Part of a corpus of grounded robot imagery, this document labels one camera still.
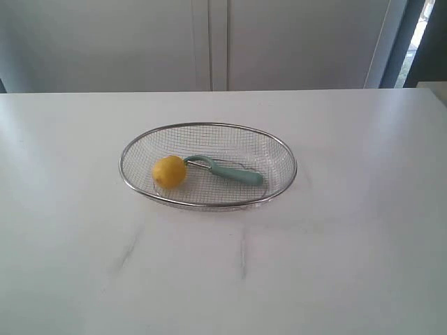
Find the adjacent grey side table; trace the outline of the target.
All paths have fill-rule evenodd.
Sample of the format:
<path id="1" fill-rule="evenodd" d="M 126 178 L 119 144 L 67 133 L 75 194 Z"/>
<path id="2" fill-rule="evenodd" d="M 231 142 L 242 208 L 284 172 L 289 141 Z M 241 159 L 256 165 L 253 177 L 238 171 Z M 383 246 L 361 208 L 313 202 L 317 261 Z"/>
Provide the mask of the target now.
<path id="1" fill-rule="evenodd" d="M 427 88 L 444 104 L 447 104 L 447 81 L 419 82 L 418 88 Z"/>

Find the yellow lemon with sticker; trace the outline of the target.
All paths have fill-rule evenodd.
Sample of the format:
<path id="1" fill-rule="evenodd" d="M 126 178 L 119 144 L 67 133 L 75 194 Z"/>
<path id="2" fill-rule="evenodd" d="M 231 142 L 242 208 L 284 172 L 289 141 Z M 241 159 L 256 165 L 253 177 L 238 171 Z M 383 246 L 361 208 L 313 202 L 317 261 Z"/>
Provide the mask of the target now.
<path id="1" fill-rule="evenodd" d="M 178 187 L 186 178 L 186 164 L 178 156 L 168 156 L 157 161 L 152 168 L 152 179 L 164 189 Z"/>

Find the teal handled peeler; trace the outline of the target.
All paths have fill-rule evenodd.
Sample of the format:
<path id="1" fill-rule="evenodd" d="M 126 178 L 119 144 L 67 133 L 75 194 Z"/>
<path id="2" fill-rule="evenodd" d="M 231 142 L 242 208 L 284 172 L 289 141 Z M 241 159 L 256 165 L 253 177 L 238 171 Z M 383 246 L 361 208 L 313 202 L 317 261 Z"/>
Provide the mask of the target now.
<path id="1" fill-rule="evenodd" d="M 209 170 L 213 175 L 240 182 L 249 186 L 261 186 L 264 182 L 263 175 L 258 172 L 252 172 L 248 170 L 238 170 L 229 167 L 221 167 L 212 158 L 204 155 L 193 155 L 186 157 L 184 162 L 186 164 L 195 165 L 197 161 L 205 163 L 204 167 Z"/>

